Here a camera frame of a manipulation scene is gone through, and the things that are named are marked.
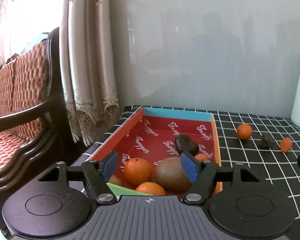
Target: gray wall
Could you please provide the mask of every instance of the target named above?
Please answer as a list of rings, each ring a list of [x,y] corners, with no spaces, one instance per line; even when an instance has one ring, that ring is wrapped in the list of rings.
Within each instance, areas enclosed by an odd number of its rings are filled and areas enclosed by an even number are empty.
[[[121,107],[289,117],[300,0],[110,0]]]

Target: tangerine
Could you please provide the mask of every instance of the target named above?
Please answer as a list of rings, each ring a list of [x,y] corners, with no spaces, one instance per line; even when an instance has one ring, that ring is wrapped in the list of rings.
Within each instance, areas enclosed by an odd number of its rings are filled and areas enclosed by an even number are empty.
[[[123,175],[131,185],[138,186],[150,180],[152,166],[145,159],[133,158],[126,163]]]
[[[200,153],[200,154],[197,154],[195,156],[195,158],[199,161],[199,162],[202,162],[202,161],[205,161],[205,160],[208,160],[208,161],[211,161],[211,159],[205,155],[204,153]]]
[[[163,187],[154,182],[144,182],[136,188],[136,191],[157,196],[163,196],[166,194]]]
[[[292,147],[292,141],[288,137],[284,138],[280,143],[280,149],[284,153],[288,152],[291,149],[291,147]]]
[[[248,140],[252,135],[252,128],[250,125],[243,123],[237,128],[237,136],[241,140]]]

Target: checkered tablecloth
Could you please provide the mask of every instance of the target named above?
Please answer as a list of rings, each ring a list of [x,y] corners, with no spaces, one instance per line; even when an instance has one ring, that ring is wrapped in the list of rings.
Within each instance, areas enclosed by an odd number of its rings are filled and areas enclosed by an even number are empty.
[[[97,148],[139,108],[140,106],[127,106],[119,122],[110,129],[105,138],[94,143],[74,165],[80,165],[89,159]],[[295,126],[290,119],[280,117],[221,111],[203,112],[211,112],[215,116],[222,166],[232,167],[235,162],[245,163],[278,187],[294,202],[298,215],[289,236],[293,240],[300,240],[300,168],[297,165],[297,158],[300,155],[300,128]],[[252,127],[252,137],[247,141],[239,140],[236,135],[236,128],[242,123],[247,123]],[[261,135],[264,133],[271,134],[276,140],[276,144],[271,150],[263,149],[260,146]],[[285,137],[291,138],[293,142],[292,149],[286,154],[282,153],[279,147],[281,140]],[[75,188],[83,191],[82,184]]]

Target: small orange fruit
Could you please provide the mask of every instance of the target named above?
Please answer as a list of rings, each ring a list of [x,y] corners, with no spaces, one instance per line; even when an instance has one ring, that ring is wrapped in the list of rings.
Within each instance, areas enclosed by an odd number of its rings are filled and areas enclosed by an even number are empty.
[[[123,175],[130,184],[138,186],[141,183],[150,180],[152,175],[152,166],[145,159],[133,158],[126,163]]]
[[[208,161],[211,161],[210,158],[205,155],[204,153],[200,153],[200,154],[197,154],[195,156],[195,158],[199,161],[199,162],[202,162],[202,161],[205,161],[205,160],[208,160]]]
[[[136,191],[157,196],[166,194],[163,187],[154,182],[144,182],[136,188]]]
[[[292,141],[290,138],[284,138],[280,143],[280,149],[282,152],[286,153],[288,152],[292,147]]]
[[[237,136],[241,140],[248,140],[252,135],[252,128],[250,125],[243,123],[237,128]]]

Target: box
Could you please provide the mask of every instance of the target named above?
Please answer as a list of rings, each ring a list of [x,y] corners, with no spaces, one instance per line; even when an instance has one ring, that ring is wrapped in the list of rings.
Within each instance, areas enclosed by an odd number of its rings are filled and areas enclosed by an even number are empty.
[[[110,136],[91,159],[100,161],[111,151],[118,153],[119,165],[114,174],[121,179],[122,187],[108,183],[117,197],[144,195],[135,191],[136,187],[124,179],[123,169],[127,161],[135,157],[144,158],[155,167],[162,159],[179,156],[174,145],[175,137],[179,134],[190,136],[199,145],[199,153],[206,154],[221,166],[217,127],[211,113],[163,107],[131,107],[130,111],[122,113],[114,129],[113,133],[106,133]],[[222,184],[217,183],[215,192],[221,190]]]

